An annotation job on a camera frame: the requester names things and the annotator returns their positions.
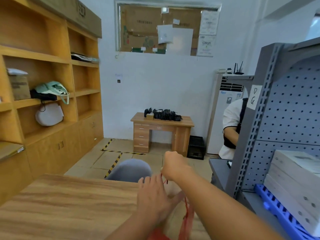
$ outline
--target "white shirt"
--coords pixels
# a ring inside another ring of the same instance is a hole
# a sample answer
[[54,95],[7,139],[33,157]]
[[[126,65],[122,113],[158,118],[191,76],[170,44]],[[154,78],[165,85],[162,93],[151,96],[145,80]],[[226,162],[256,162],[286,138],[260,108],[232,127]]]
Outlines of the white shirt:
[[[242,109],[242,99],[238,99],[231,104],[225,109],[223,113],[223,129],[227,127],[237,127],[240,121],[240,113]],[[219,156],[222,159],[227,159],[227,160],[232,160],[233,156],[235,154],[235,149],[231,149],[225,145],[222,146],[222,148],[219,151]]]

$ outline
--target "wooden desk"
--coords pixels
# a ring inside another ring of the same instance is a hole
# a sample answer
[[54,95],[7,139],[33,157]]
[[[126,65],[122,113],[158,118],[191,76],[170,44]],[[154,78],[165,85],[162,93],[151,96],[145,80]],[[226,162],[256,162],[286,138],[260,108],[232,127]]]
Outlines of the wooden desk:
[[182,116],[181,121],[147,120],[144,113],[136,113],[131,119],[133,122],[133,150],[135,152],[149,152],[151,143],[150,130],[171,131],[172,151],[176,151],[184,157],[187,156],[191,127],[194,127],[189,116]]
[[[102,240],[136,210],[137,183],[44,174],[0,207],[0,239]],[[210,240],[195,216],[191,238]]]

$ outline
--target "black vest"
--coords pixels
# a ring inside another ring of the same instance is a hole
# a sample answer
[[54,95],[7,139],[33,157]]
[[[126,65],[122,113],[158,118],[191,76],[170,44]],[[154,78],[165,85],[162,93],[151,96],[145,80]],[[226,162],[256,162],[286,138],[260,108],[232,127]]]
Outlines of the black vest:
[[[240,120],[239,120],[239,124],[237,126],[237,129],[235,130],[238,134],[240,133],[240,130],[241,130],[241,124],[242,124],[243,116],[245,115],[247,103],[248,103],[248,98],[243,98],[242,99],[242,109],[241,109],[241,112],[240,112]],[[223,144],[226,147],[229,147],[231,149],[235,149],[236,148],[236,146],[234,144],[232,144],[232,142],[229,141],[229,139],[226,138],[224,135],[223,135],[223,139],[224,139],[224,143]]]

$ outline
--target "blue plastic pallet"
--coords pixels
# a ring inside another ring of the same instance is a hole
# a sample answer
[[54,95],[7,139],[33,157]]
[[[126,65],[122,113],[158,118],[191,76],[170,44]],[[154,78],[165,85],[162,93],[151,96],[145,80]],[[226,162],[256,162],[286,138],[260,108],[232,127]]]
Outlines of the blue plastic pallet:
[[320,240],[311,236],[264,185],[257,184],[254,190],[262,198],[263,206],[278,218],[292,240]]

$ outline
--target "black plastic crate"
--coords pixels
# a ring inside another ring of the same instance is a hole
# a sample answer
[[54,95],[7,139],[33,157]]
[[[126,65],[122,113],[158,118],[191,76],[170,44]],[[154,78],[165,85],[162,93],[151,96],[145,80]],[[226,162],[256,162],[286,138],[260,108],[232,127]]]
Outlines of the black plastic crate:
[[206,146],[203,137],[190,136],[188,146],[188,158],[203,160],[206,154]]

